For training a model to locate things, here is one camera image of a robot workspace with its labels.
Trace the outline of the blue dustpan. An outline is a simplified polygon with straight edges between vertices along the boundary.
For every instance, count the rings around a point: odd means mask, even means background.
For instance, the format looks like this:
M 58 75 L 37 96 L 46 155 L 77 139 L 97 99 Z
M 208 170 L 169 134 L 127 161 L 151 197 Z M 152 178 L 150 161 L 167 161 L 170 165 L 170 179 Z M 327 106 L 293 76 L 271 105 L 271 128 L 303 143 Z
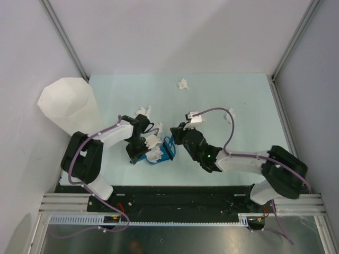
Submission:
M 156 146 L 151 149 L 150 152 L 146 154 L 140 154 L 135 151 L 128 151 L 130 157 L 130 163 L 136 164 L 139 161 L 147 161 L 150 165 L 156 165 L 158 163 L 173 160 L 176 155 L 175 148 L 166 147 L 164 144 L 162 146 Z

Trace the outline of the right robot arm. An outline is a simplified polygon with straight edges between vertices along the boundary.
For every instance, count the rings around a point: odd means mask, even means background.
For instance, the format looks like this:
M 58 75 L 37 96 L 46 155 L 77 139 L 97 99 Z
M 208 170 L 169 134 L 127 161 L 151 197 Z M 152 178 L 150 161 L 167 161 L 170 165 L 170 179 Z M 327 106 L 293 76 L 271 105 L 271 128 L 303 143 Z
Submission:
M 240 153 L 210 145 L 200 131 L 186 128 L 184 122 L 170 131 L 174 143 L 182 145 L 208 173 L 237 171 L 264 177 L 244 199 L 250 212 L 257 212 L 272 199 L 298 199 L 302 193 L 308 167 L 281 146 L 272 146 L 269 151 Z

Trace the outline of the blue hand brush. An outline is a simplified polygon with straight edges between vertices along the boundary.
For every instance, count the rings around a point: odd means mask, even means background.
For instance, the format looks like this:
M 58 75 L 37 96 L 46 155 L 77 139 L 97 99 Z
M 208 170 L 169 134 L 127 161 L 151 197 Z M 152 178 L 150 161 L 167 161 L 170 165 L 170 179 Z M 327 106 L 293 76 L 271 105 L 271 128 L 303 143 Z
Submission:
M 171 137 L 164 138 L 163 148 L 165 149 L 166 159 L 173 161 L 176 155 L 176 146 L 173 135 Z

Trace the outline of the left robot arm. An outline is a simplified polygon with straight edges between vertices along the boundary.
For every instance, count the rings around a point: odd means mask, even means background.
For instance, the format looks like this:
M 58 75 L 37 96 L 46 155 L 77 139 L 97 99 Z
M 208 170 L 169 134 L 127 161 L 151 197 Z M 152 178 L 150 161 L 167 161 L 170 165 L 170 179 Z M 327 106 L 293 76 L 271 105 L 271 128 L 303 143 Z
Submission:
M 150 124 L 150 120 L 142 114 L 135 118 L 124 115 L 119 116 L 113 126 L 95 134 L 75 132 L 61 161 L 61 169 L 68 174 L 68 181 L 81 185 L 99 198 L 98 204 L 105 211 L 114 210 L 117 198 L 112 195 L 113 187 L 100 175 L 103 150 L 125 141 L 130 161 L 136 164 L 150 151 L 146 138 L 142 136 Z

